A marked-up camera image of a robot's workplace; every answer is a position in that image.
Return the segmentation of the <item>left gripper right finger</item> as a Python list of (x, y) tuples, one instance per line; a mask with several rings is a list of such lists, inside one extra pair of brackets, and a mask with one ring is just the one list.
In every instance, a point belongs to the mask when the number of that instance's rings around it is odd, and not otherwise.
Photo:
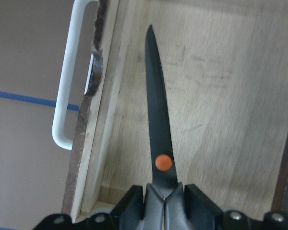
[(196, 230), (222, 230), (223, 211), (196, 185), (184, 188), (186, 214)]

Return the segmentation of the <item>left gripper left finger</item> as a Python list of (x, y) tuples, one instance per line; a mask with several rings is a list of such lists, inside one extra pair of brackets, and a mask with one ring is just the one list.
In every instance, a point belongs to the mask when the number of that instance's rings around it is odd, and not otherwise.
[(142, 218), (143, 187), (133, 185), (111, 211), (118, 230), (135, 230)]

